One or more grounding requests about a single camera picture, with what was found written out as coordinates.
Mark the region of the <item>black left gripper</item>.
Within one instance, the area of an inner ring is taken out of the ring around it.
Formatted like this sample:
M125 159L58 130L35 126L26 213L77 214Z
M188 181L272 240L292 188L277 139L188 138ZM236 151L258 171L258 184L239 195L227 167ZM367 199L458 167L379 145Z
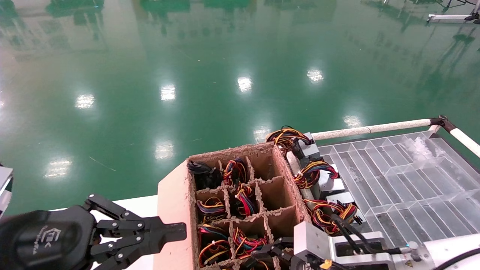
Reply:
M96 223L89 213L93 210L112 220ZM99 235L134 236L91 248L93 230ZM166 243L187 237L183 222L139 217L98 194L89 195L83 208L2 217L0 234L2 270L87 270L92 260L99 264L96 270L125 270L142 256L160 253Z

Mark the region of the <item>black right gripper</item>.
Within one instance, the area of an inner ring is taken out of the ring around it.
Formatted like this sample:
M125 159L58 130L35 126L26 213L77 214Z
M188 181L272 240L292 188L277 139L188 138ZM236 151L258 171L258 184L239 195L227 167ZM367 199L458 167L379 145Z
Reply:
M287 248L293 249L293 237L280 237L268 245L267 251L279 251ZM289 253L281 252L254 252L252 259L255 260L255 270L320 270L322 259L315 256L307 256L306 261L298 256L290 256Z

